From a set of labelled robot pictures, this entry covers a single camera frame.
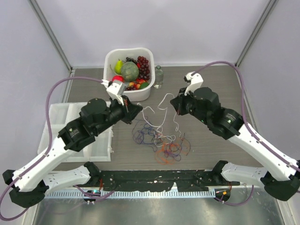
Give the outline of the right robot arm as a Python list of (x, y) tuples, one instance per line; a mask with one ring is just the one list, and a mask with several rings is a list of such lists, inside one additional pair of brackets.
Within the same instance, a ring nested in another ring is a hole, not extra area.
[(275, 152), (285, 161), (274, 156), (265, 147), (268, 142), (245, 123), (238, 112), (222, 107), (218, 94), (210, 88), (198, 88), (188, 94), (185, 90), (181, 88), (177, 97), (170, 101), (178, 115), (194, 116), (213, 134), (239, 146), (262, 165), (249, 167), (220, 160), (211, 174), (215, 184), (223, 185), (228, 181), (258, 186), (281, 201), (287, 201), (297, 193), (300, 187), (297, 160), (278, 150)]

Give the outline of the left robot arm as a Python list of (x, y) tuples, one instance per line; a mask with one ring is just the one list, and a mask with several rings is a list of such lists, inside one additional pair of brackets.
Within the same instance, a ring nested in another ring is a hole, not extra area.
[(95, 187), (101, 172), (92, 162), (56, 174), (52, 170), (61, 162), (95, 142), (99, 134), (118, 121), (130, 124), (142, 111), (142, 106), (131, 103), (124, 97), (124, 104), (112, 100), (110, 105), (102, 99), (92, 99), (81, 108), (79, 118), (70, 121), (53, 140), (49, 149), (41, 152), (19, 170), (6, 170), (3, 179), (12, 190), (9, 192), (13, 203), (29, 208), (45, 195), (74, 185)]

